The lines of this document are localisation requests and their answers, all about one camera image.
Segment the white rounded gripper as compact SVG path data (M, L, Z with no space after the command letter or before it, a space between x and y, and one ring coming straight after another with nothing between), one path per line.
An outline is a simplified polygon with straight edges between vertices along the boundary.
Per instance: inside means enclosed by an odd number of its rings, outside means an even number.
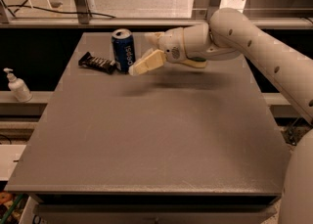
M171 63L181 63L187 59L182 27L169 29L165 33L146 32L145 39L157 49L149 49L129 68L129 74L132 76L162 67L166 59Z

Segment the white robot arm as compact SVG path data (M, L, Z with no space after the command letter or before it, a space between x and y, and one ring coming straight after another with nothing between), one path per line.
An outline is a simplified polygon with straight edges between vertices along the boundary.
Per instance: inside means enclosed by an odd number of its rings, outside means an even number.
M217 10L203 24L145 35L153 48L129 70L133 76L164 63L201 67L205 61L246 56L307 121L313 121L313 60L263 32L233 8ZM294 148L278 224L313 224L313 130Z

